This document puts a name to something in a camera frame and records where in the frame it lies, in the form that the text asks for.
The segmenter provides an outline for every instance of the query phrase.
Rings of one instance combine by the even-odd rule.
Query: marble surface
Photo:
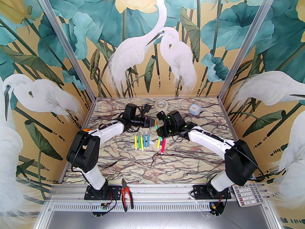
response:
[[[157,99],[103,99],[97,102],[88,128],[96,129],[101,123],[109,123],[111,119],[123,112],[127,103],[138,106],[149,103],[153,105]],[[178,110],[185,121],[193,121],[205,130],[227,139],[233,139],[227,122],[221,112],[216,98],[169,98],[166,113]],[[188,112],[191,104],[198,104],[203,112],[193,116]],[[147,116],[156,118],[157,111],[152,108]],[[150,133],[153,145],[144,151],[134,149],[134,133],[122,133],[100,146],[98,166],[109,181],[109,184],[127,182],[137,184],[148,183],[206,183],[207,179],[224,170],[223,160],[207,148],[180,137],[167,138],[165,151],[157,149],[157,133],[155,128],[140,128],[141,134]],[[86,183],[80,173],[70,172],[66,183]]]

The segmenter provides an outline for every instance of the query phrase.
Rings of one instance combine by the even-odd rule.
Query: pliers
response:
[[[122,203],[123,203],[123,207],[124,207],[124,211],[127,212],[127,206],[126,206],[126,202],[125,202],[125,192],[128,193],[129,195],[129,199],[130,199],[130,207],[131,209],[133,209],[133,199],[132,199],[132,193],[129,190],[129,187],[127,186],[124,178],[122,178]]]

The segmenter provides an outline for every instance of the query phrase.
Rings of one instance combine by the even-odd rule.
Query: roll of tape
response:
[[[166,100],[164,99],[159,99],[155,102],[155,110],[157,110],[157,112],[160,111],[166,111],[168,109],[168,103]]]

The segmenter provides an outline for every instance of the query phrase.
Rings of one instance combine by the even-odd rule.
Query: blue marker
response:
[[[144,149],[146,148],[146,135],[143,135]]]
[[[149,148],[149,134],[147,135],[147,148]]]

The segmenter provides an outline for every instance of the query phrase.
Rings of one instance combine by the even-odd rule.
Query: painted mural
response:
[[[96,96],[133,97],[217,95],[262,0],[49,1]]]
[[[305,0],[275,0],[223,98],[239,138],[265,175],[284,228],[305,227]]]
[[[0,0],[1,228],[35,222],[91,105],[50,33],[37,0]]]

